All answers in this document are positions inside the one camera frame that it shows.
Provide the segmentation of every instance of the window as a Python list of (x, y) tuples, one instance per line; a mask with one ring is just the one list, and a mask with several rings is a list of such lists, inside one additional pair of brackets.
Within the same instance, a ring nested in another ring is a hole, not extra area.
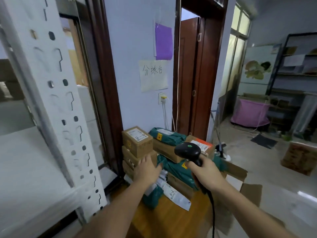
[(249, 16), (240, 6), (236, 5), (233, 13), (226, 62), (224, 64), (220, 97), (232, 89), (235, 77), (239, 74), (244, 45), (248, 39), (249, 28)]

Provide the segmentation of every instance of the white metal shelf rack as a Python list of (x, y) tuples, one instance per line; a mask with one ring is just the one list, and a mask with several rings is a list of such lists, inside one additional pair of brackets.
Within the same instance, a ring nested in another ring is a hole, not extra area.
[(88, 222), (107, 201), (55, 0), (0, 0), (0, 24), (37, 124), (0, 138), (0, 237), (37, 237), (74, 209)]

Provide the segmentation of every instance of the yellow sticker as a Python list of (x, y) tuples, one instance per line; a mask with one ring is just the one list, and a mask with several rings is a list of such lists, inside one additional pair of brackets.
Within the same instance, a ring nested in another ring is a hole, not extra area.
[(162, 140), (162, 137), (163, 137), (163, 135), (162, 134), (160, 134), (160, 133), (158, 133), (158, 135), (157, 135), (157, 137), (156, 137), (156, 139), (158, 139), (158, 140)]
[(184, 167), (185, 169), (187, 169), (187, 166), (185, 165), (185, 162), (182, 164), (182, 167)]

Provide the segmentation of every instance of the electrical outlet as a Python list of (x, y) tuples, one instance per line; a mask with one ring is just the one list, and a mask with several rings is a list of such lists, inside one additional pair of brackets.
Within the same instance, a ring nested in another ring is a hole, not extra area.
[(158, 103), (159, 103), (159, 104), (162, 103), (161, 96), (166, 96), (166, 94), (165, 94), (165, 93), (159, 93), (159, 94), (158, 94)]

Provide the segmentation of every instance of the pink fabric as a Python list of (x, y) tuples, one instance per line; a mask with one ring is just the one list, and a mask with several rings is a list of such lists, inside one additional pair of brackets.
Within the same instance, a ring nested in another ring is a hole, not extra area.
[(266, 116), (269, 104), (237, 98), (231, 122), (246, 127), (259, 127), (270, 123)]

